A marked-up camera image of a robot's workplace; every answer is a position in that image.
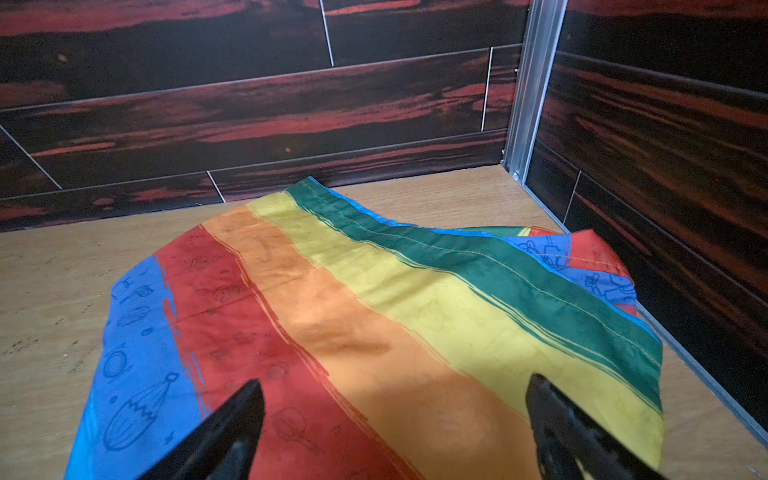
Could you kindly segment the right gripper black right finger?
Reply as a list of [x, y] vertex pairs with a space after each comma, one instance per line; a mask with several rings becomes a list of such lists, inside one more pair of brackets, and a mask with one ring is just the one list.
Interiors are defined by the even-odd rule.
[[543, 479], [665, 478], [543, 375], [531, 376], [526, 406]]

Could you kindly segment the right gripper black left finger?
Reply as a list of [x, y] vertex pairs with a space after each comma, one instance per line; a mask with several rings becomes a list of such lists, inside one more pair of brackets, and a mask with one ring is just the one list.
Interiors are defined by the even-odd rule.
[[141, 477], [247, 480], [265, 415], [261, 384], [252, 379]]

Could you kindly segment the rainbow striped kids jacket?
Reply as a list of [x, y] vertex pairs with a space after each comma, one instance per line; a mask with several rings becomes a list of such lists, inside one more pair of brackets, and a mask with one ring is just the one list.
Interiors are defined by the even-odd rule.
[[112, 288], [66, 470], [136, 479], [250, 379], [256, 479], [535, 479], [541, 374], [651, 466], [663, 348], [593, 231], [430, 229], [305, 179]]

